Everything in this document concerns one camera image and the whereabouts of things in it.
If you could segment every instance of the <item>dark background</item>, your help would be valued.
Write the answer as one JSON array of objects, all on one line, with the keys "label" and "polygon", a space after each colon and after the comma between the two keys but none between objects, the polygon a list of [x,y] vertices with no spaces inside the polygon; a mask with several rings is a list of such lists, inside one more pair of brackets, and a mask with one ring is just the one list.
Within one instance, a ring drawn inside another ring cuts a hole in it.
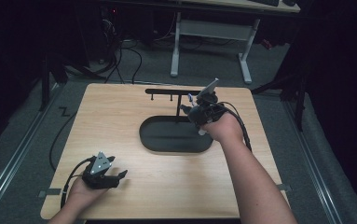
[{"label": "dark background", "polygon": [[[330,21],[306,24],[297,35],[296,24],[289,29],[270,29],[285,23],[266,21],[261,23],[256,41],[265,38],[273,45],[293,42],[276,79],[293,70],[298,76],[309,74],[306,90],[326,138],[357,193],[357,1],[298,3],[303,8],[302,14]],[[92,48],[101,38],[100,27],[92,26],[97,13],[92,16],[91,11],[88,13],[82,17],[88,19],[78,23],[81,17],[77,17],[69,3],[56,7],[35,1],[0,2],[0,133],[40,78],[47,52],[60,51],[83,65],[104,54],[102,50],[97,51],[100,46]],[[145,43],[151,43],[153,38],[148,32],[165,30],[170,25],[158,21],[160,17],[169,17],[166,21],[170,21],[171,14],[135,12],[139,13],[147,24],[141,28],[145,30],[135,27],[139,17],[130,18],[130,13],[126,14],[125,25],[131,24],[134,28],[128,32]],[[307,66],[302,66],[303,61],[309,62]]]}]

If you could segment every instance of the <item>black wire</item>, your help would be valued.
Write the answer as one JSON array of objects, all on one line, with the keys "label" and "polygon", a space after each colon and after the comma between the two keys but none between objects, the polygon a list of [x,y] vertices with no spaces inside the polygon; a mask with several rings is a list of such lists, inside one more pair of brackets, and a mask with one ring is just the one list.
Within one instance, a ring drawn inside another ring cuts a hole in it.
[{"label": "black wire", "polygon": [[59,132],[56,134],[56,136],[53,140],[52,146],[49,149],[49,164],[53,171],[56,171],[56,167],[53,165],[53,160],[52,160],[52,151],[53,151],[54,145],[56,144],[57,139],[59,138],[60,134],[62,133],[62,130],[65,128],[65,126],[67,126],[68,122],[70,122],[70,120],[76,116],[76,113],[77,112],[75,112],[67,121],[65,121],[65,123],[60,128]]},{"label": "black wire", "polygon": [[123,80],[122,75],[120,75],[120,71],[119,71],[119,68],[118,68],[118,67],[117,67],[117,75],[118,75],[119,78],[120,78],[120,83],[121,83],[121,84],[126,84],[126,83],[125,83],[125,80]]},{"label": "black wire", "polygon": [[[117,61],[116,65],[115,65],[115,68],[109,73],[109,75],[105,78],[105,82],[104,83],[107,83],[108,82],[108,79],[112,76],[112,74],[115,72],[115,70],[117,70],[117,67],[120,65],[120,62],[122,61],[122,43],[120,43],[120,46],[119,46],[119,60]],[[121,83],[124,83],[124,80],[123,78],[120,77],[120,82]]]},{"label": "black wire", "polygon": [[136,51],[134,49],[125,49],[125,50],[132,51],[132,52],[136,53],[140,57],[140,64],[138,64],[137,69],[135,70],[134,74],[131,77],[131,84],[134,85],[134,78],[135,78],[135,75],[137,75],[138,70],[140,70],[141,65],[143,64],[143,57],[141,56],[141,54],[138,51]]},{"label": "black wire", "polygon": [[243,134],[243,137],[244,137],[245,146],[247,146],[250,149],[250,151],[252,151],[252,147],[251,147],[251,143],[250,143],[250,137],[248,136],[247,129],[245,128],[244,122],[240,118],[236,107],[234,107],[234,105],[232,105],[231,103],[223,102],[224,104],[231,105],[234,108],[234,110],[236,110],[237,114],[235,112],[233,112],[231,109],[229,109],[229,108],[225,107],[224,105],[222,105],[222,103],[216,104],[216,103],[213,103],[211,101],[204,100],[204,99],[203,99],[203,101],[208,103],[208,104],[210,104],[210,105],[216,105],[216,106],[219,106],[219,107],[225,109],[228,113],[230,113],[231,115],[233,115],[236,118],[236,120],[239,122],[239,124],[241,126],[241,129],[242,129],[242,134]]},{"label": "black wire", "polygon": [[79,168],[79,166],[81,166],[83,163],[85,162],[88,162],[88,161],[92,161],[94,158],[93,157],[90,157],[90,158],[87,158],[85,159],[84,161],[80,162],[76,168],[74,168],[73,172],[71,172],[71,174],[68,176],[68,179],[67,179],[67,182],[65,182],[65,185],[64,185],[64,189],[62,190],[62,200],[60,202],[60,208],[62,208],[64,205],[65,205],[65,199],[67,198],[67,191],[68,191],[68,188],[70,187],[69,186],[69,183],[70,183],[70,180],[74,177],[74,173],[76,172],[76,170]]},{"label": "black wire", "polygon": [[239,118],[240,118],[239,111],[236,109],[236,107],[233,104],[231,104],[229,102],[219,102],[219,104],[230,105],[231,107],[233,107],[234,111],[236,111],[237,116],[239,116]]}]

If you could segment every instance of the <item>wooden table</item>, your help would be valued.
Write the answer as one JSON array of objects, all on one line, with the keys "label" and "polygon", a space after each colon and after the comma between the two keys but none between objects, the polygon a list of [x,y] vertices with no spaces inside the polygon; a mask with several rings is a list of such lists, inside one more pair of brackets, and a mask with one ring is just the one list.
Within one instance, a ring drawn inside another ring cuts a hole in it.
[{"label": "wooden table", "polygon": [[[175,115],[177,97],[151,95],[145,89],[200,91],[203,87],[90,84],[68,137],[51,189],[62,189],[68,175],[84,159],[102,151],[115,156],[107,175],[129,170],[116,189],[82,214],[84,219],[237,218],[239,211],[227,163],[219,143],[199,154],[161,153],[146,149],[139,129],[155,115]],[[251,92],[215,89],[219,101],[237,107],[253,152],[276,184],[281,179]],[[182,104],[189,105],[186,98]],[[41,217],[60,210],[61,195],[48,195]]]}]

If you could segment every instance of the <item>desk leg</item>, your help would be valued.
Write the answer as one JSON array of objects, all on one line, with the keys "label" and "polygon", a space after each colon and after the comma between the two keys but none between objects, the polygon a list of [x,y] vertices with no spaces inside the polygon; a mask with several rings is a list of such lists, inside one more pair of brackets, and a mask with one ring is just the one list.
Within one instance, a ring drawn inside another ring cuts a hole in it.
[{"label": "desk leg", "polygon": [[240,60],[240,65],[241,65],[241,72],[242,75],[244,76],[244,82],[246,84],[251,84],[252,79],[251,79],[251,74],[248,69],[248,64],[247,64],[247,57],[251,49],[251,45],[254,42],[254,36],[256,35],[257,27],[259,26],[259,19],[256,19],[254,21],[254,26],[251,29],[250,36],[247,40],[247,45],[245,46],[244,52],[239,54],[239,60]]},{"label": "desk leg", "polygon": [[181,26],[181,12],[177,12],[177,22],[175,25],[175,45],[174,52],[172,53],[172,71],[171,77],[178,77],[178,65],[179,65],[179,37]]}]

